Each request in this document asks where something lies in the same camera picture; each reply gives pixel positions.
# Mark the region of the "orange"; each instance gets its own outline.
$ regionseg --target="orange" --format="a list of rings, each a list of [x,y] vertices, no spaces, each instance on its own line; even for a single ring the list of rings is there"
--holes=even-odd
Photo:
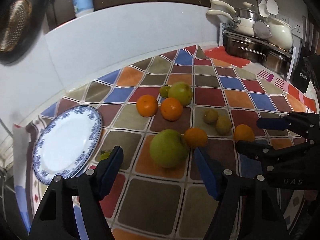
[[[183,137],[191,149],[204,147],[208,143],[206,132],[199,128],[190,128],[186,130]]]
[[[240,124],[235,128],[233,137],[236,142],[240,140],[253,142],[255,140],[255,135],[253,130],[251,129],[251,127],[245,124]]]
[[[176,121],[182,115],[183,106],[179,100],[175,98],[166,98],[161,103],[160,111],[164,119]]]
[[[140,115],[143,117],[150,117],[156,114],[158,102],[151,95],[143,95],[137,100],[136,107]]]

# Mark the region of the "plate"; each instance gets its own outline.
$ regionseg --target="plate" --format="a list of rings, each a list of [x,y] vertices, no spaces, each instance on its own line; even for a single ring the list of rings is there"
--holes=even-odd
[[[53,119],[33,151],[38,180],[49,185],[55,175],[76,175],[95,150],[101,127],[101,115],[92,106],[75,106]]]

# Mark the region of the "electrical outlet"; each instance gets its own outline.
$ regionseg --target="electrical outlet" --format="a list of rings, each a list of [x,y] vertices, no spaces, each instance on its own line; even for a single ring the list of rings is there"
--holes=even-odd
[[[289,18],[289,25],[291,28],[294,28],[291,32],[293,35],[298,36],[299,38],[302,39],[302,22],[295,21],[291,18]]]
[[[289,23],[289,17],[287,16],[284,16],[282,14],[277,14],[276,15],[276,19],[279,19],[281,21],[284,21],[285,23]]]

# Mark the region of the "spatula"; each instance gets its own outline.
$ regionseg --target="spatula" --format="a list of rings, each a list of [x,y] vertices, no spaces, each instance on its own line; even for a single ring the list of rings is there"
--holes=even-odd
[[[261,3],[259,4],[259,9],[260,9],[260,15],[262,17],[269,17],[270,13],[267,10],[266,0],[261,0]]]
[[[268,0],[267,1],[267,10],[269,13],[272,13],[274,15],[279,13],[279,7],[275,0]]]

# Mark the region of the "black oval object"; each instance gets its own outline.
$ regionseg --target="black oval object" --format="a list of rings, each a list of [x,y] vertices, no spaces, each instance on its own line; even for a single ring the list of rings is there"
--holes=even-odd
[[[0,63],[21,58],[35,41],[48,0],[14,0],[0,20]]]

